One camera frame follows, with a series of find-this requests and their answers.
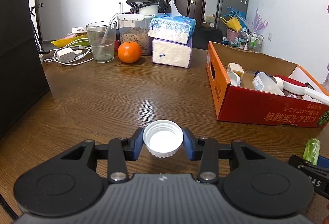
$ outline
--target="blue tissue pack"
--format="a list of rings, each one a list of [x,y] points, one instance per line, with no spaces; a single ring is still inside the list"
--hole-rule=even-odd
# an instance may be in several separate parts
[[[186,16],[171,18],[171,13],[152,18],[148,36],[187,44],[192,38],[196,20]]]

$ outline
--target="metal screw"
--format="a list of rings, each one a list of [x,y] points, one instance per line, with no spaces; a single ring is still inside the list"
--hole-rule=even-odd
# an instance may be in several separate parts
[[[214,180],[216,178],[216,174],[211,171],[202,172],[200,174],[200,178],[202,178],[203,180]]]
[[[114,172],[111,174],[110,178],[114,181],[121,181],[126,179],[127,175],[123,172]]]

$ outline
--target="orange box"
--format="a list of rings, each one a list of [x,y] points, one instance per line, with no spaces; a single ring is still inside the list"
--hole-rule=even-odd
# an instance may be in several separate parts
[[[226,73],[229,63],[237,63],[244,70],[240,87],[231,85]],[[254,90],[254,73],[261,71],[270,76],[279,74],[309,83],[316,91],[329,96],[306,70],[295,63],[209,42],[206,67],[220,121],[312,128],[323,128],[329,121],[329,106],[314,102],[307,95],[303,96],[304,99],[296,99]]]

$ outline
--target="tangerine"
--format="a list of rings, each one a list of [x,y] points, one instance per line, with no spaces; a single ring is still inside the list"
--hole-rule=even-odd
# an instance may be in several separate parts
[[[134,41],[127,41],[118,48],[118,57],[125,63],[137,62],[142,56],[142,48]]]

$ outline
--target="white handle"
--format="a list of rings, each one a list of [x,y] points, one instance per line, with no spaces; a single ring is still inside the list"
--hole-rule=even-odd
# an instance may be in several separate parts
[[[329,96],[308,87],[305,88],[305,94],[329,106]]]

